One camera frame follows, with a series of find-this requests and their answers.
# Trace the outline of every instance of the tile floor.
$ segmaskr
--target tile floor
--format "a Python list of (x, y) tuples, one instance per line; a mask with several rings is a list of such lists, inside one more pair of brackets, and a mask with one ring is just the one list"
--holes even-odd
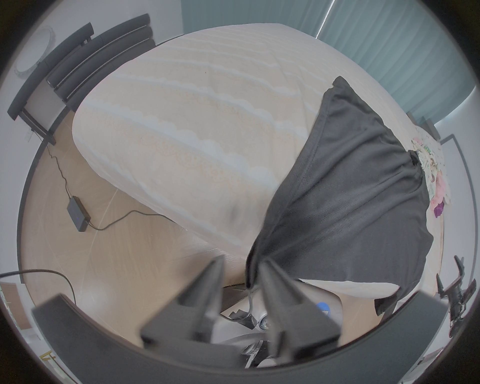
[[(49, 146), (72, 195), (103, 227), (126, 212), (153, 211), (99, 177), (72, 139), (73, 113)], [(45, 151), (27, 196), (22, 227), (22, 268), (49, 268), (72, 282), (78, 306), (108, 330), (141, 345), (138, 329), (221, 251), (169, 220), (131, 214), (105, 231), (78, 232), (67, 212), (68, 196), (54, 159)], [(227, 258), (225, 285), (243, 280), (244, 260)], [(25, 275), (35, 304), (68, 284), (51, 274)], [(341, 344), (375, 327), (373, 300), (340, 296), (344, 307)]]

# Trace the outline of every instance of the mattress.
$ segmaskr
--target mattress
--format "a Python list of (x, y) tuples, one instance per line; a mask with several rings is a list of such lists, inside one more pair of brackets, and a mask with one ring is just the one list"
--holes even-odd
[[(127, 62), (82, 102), (73, 139), (101, 177), (246, 259), (338, 76), (413, 149), (415, 126), (372, 77), (279, 24), (198, 31)], [(426, 215), (434, 241), (418, 288), (433, 294), (443, 225)]]

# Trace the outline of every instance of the curtain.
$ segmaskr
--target curtain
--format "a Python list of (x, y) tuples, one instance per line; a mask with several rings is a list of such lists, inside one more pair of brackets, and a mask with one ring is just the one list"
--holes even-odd
[[(281, 23), (316, 37), (331, 0), (181, 0), (184, 33)], [(318, 36), (360, 65), (419, 124), (435, 124), (475, 85), (456, 44), (417, 0), (336, 0)]]

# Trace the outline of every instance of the black cloth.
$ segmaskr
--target black cloth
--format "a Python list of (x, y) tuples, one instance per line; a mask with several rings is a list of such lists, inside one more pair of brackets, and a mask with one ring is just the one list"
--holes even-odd
[(278, 187), (246, 264), (246, 285), (272, 258), (292, 278), (400, 286), (419, 282), (433, 237), (417, 154), (405, 151), (342, 77), (324, 94), (305, 146)]

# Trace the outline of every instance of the blue sticker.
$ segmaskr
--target blue sticker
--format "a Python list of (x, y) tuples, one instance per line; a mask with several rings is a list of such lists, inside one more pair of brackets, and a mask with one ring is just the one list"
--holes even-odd
[(324, 303), (323, 301), (321, 301), (317, 304), (317, 307), (320, 308), (320, 310), (324, 314), (326, 314), (327, 316), (330, 316), (330, 307), (328, 306), (327, 303)]

